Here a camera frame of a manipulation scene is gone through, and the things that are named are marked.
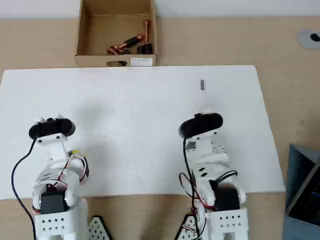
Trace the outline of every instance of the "cardboard box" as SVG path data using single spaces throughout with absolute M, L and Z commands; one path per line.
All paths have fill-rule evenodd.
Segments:
M 110 46 L 144 33 L 143 21 L 149 19 L 150 42 L 153 53 L 136 54 L 137 46 L 129 48 L 132 54 L 109 55 Z M 154 0 L 82 0 L 78 22 L 77 52 L 79 67 L 121 67 L 119 61 L 130 66 L 155 66 L 157 60 L 157 28 Z

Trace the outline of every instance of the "box label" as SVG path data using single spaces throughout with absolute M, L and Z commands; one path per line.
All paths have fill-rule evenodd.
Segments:
M 131 66 L 152 66 L 153 59 L 150 57 L 131 58 Z

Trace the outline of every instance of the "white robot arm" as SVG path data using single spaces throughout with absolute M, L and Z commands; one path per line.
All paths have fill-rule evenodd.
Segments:
M 222 117 L 211 113 L 197 114 L 181 125 L 180 133 L 186 138 L 184 151 L 192 174 L 192 179 L 188 180 L 195 190 L 193 211 L 199 235 L 196 224 L 192 224 L 193 217 L 189 216 L 176 236 L 178 240 L 223 240 L 226 235 L 232 240 L 248 240 L 248 214 L 242 207 L 246 193 L 237 180 L 238 172 L 229 167 L 226 147 L 219 141 L 222 124 Z
M 88 204 L 79 187 L 88 180 L 87 159 L 66 151 L 64 142 L 75 131 L 64 119 L 49 118 L 34 125 L 29 136 L 46 148 L 50 159 L 33 187 L 32 207 L 39 240 L 88 240 Z

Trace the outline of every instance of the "wooden table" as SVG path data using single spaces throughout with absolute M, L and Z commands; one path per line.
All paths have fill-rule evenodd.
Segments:
M 75 19 L 1 20 L 0 72 L 76 67 L 76 28 Z M 157 65 L 255 65 L 286 176 L 289 143 L 320 150 L 320 50 L 300 47 L 301 29 L 319 30 L 320 17 L 159 19 Z M 248 194 L 250 239 L 282 238 L 284 200 L 284 193 Z M 103 215 L 115 240 L 172 240 L 190 209 L 190 200 L 177 195 L 88 203 L 89 216 Z M 0 201 L 0 232 L 3 239 L 31 239 L 29 220 L 15 200 Z

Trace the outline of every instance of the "white board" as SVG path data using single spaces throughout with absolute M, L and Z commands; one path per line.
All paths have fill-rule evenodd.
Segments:
M 244 189 L 284 191 L 254 66 L 23 69 L 5 71 L 0 86 L 0 199 L 14 198 L 10 175 L 29 150 L 29 128 L 59 115 L 76 126 L 66 149 L 81 150 L 89 161 L 85 196 L 183 194 L 178 129 L 204 107 L 224 119 L 219 134 Z M 32 196 L 48 158 L 36 144 L 19 166 L 21 197 Z

